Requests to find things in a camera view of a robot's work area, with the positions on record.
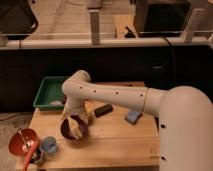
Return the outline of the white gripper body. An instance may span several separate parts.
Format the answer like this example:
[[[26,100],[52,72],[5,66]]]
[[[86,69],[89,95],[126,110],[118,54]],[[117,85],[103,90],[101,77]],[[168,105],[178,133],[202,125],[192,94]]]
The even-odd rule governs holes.
[[[88,100],[74,99],[68,97],[66,99],[60,120],[63,121],[68,116],[80,118],[84,123],[88,124],[93,114],[93,103]]]

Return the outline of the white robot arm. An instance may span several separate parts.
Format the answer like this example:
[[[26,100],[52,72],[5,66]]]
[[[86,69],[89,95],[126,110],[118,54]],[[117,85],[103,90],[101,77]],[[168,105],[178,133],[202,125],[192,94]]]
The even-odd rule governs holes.
[[[79,70],[62,84],[64,115],[79,115],[87,99],[145,112],[159,119],[159,171],[213,171],[213,103],[201,90],[100,85]]]

